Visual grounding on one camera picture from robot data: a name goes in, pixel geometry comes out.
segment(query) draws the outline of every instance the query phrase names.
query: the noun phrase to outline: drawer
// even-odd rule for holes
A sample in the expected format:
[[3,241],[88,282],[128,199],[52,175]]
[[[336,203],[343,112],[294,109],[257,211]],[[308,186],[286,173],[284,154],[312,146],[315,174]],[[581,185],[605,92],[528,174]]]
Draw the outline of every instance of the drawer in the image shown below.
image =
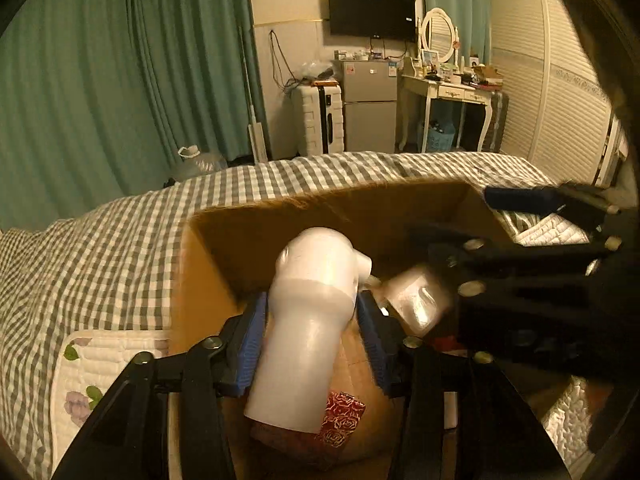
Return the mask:
[[464,99],[465,89],[455,88],[453,86],[443,86],[438,88],[438,97],[444,97],[447,99]]
[[465,99],[485,105],[489,102],[490,97],[484,93],[481,94],[480,92],[474,92],[473,90],[465,90]]

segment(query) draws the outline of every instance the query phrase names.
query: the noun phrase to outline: silver screw head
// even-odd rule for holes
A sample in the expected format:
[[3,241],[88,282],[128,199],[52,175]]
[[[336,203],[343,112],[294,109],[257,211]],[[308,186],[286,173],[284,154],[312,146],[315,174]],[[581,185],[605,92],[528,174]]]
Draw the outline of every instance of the silver screw head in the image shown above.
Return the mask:
[[133,356],[133,362],[137,365],[145,365],[154,358],[151,352],[138,352]]
[[220,339],[217,335],[212,337],[207,337],[203,342],[202,346],[207,350],[216,350],[222,346],[222,339]]
[[478,294],[482,294],[486,290],[483,282],[465,282],[458,287],[458,294],[464,298],[472,298]]
[[467,240],[463,245],[465,251],[475,251],[484,246],[484,242],[480,238],[471,238]]
[[415,335],[409,335],[402,340],[402,344],[407,348],[418,348],[422,346],[422,339]]
[[619,236],[610,236],[604,242],[604,247],[611,252],[617,251],[622,245],[622,239]]
[[494,356],[489,352],[476,352],[474,354],[474,361],[479,365],[487,365],[494,362]]

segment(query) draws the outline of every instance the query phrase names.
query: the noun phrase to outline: blue basket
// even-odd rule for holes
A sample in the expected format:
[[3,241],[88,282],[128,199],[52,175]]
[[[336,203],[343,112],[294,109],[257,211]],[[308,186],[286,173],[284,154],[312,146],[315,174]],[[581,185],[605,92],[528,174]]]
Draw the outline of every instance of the blue basket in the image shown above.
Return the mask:
[[427,149],[430,152],[450,152],[453,145],[453,137],[455,136],[455,130],[449,133],[440,133],[438,130],[429,128]]

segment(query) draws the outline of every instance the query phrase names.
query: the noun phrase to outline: mirror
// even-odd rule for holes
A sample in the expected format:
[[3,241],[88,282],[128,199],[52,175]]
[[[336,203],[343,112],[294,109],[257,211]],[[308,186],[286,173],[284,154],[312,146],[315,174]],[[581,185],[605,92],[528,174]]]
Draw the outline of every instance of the mirror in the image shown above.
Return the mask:
[[436,51],[439,61],[448,61],[453,55],[454,27],[450,17],[439,7],[431,9],[425,15],[420,36],[424,48]]

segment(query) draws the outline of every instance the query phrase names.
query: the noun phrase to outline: black flat screen tv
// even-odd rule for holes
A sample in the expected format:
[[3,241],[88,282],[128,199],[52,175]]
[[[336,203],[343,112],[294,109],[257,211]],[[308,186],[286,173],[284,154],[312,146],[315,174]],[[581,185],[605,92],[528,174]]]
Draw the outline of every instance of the black flat screen tv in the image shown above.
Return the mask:
[[414,0],[329,0],[331,34],[415,41]]

